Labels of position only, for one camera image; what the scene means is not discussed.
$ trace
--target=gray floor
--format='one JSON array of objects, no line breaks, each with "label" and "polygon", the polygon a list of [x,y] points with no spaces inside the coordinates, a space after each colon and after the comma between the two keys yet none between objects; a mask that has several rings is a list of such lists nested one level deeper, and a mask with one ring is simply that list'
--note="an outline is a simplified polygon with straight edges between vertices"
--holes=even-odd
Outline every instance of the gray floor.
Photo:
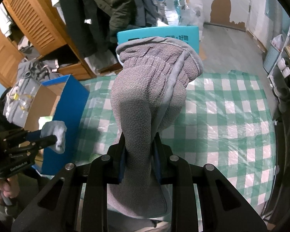
[{"label": "gray floor", "polygon": [[207,56],[203,61],[204,72],[227,73],[233,69],[258,75],[271,115],[274,115],[278,101],[272,93],[267,73],[262,66],[262,51],[246,32],[204,25],[201,45]]}]

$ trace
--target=dark green jacket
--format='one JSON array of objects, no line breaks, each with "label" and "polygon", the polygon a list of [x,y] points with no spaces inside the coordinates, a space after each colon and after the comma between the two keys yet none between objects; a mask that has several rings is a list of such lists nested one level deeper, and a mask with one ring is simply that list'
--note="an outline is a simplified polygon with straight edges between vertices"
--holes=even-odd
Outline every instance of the dark green jacket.
[{"label": "dark green jacket", "polygon": [[136,6],[134,0],[95,0],[98,7],[110,16],[111,42],[117,41],[116,34],[134,24]]}]

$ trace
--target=wooden louvered door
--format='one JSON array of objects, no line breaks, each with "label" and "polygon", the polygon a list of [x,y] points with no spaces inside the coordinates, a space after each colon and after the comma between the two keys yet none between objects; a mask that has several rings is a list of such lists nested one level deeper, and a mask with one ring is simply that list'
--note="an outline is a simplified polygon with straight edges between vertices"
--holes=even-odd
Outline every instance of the wooden louvered door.
[{"label": "wooden louvered door", "polygon": [[3,3],[40,55],[47,55],[66,44],[38,0],[3,0]]},{"label": "wooden louvered door", "polygon": [[6,88],[15,84],[18,64],[23,58],[0,30],[0,84]]}]

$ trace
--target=gray fleece glove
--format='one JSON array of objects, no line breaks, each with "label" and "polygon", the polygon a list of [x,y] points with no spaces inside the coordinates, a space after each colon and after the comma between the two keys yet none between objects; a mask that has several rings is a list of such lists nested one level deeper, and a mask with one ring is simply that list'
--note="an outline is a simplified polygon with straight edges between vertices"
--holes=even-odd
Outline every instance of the gray fleece glove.
[{"label": "gray fleece glove", "polygon": [[174,38],[132,40],[116,49],[123,70],[114,81],[111,105],[118,137],[125,136],[124,179],[108,185],[107,201],[136,218],[156,218],[171,210],[171,199],[152,172],[151,143],[177,118],[186,100],[186,86],[203,72],[197,53]]}]

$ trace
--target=blue cardboard box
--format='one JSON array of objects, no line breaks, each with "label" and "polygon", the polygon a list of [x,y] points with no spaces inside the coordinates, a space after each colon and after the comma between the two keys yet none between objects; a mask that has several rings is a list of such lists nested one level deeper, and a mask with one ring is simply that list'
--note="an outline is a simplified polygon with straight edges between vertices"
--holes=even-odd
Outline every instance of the blue cardboard box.
[{"label": "blue cardboard box", "polygon": [[164,26],[122,31],[117,33],[118,44],[151,36],[172,37],[189,44],[199,54],[198,26]]},{"label": "blue cardboard box", "polygon": [[57,154],[50,148],[45,148],[43,154],[37,156],[40,160],[42,157],[43,161],[35,164],[35,168],[41,174],[55,175],[65,164],[71,162],[88,96],[89,91],[72,75],[43,82],[40,86],[30,107],[24,129],[38,130],[39,118],[43,116],[53,116],[53,120],[64,121],[67,127],[64,153]]}]

